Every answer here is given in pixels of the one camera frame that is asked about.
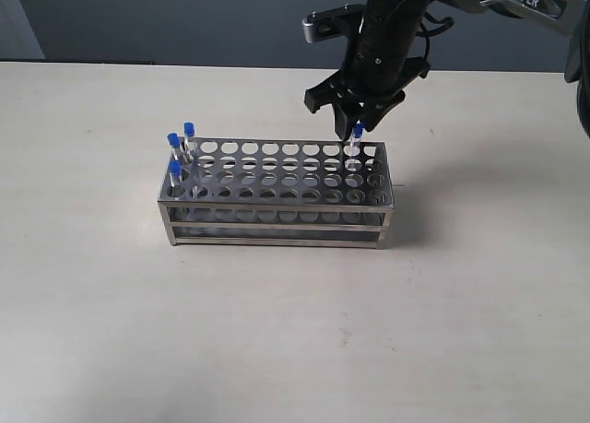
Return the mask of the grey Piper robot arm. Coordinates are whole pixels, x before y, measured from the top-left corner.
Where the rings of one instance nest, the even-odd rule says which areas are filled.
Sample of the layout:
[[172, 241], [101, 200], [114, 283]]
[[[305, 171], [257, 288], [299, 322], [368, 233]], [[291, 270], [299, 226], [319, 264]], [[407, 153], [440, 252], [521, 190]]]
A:
[[340, 68], [304, 94], [315, 113], [331, 106], [335, 132], [342, 141], [357, 124], [367, 131], [406, 97], [405, 89], [426, 77], [428, 56], [409, 54], [416, 38], [429, 41], [454, 25], [427, 10], [440, 2], [470, 14], [491, 10], [508, 18], [534, 21], [570, 40], [564, 79], [577, 85], [577, 113], [589, 127], [589, 0], [367, 0], [364, 5], [312, 13], [302, 21], [305, 40], [317, 43], [344, 37], [347, 49]]

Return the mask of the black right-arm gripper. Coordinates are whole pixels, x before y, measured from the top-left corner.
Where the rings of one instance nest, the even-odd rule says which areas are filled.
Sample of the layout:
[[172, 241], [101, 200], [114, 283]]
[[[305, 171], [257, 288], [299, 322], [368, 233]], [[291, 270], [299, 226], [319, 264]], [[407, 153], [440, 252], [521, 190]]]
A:
[[360, 32], [348, 40], [338, 72], [305, 91], [315, 113], [332, 104], [335, 132], [348, 141], [357, 123], [372, 132], [406, 93], [401, 70], [430, 0], [367, 0]]

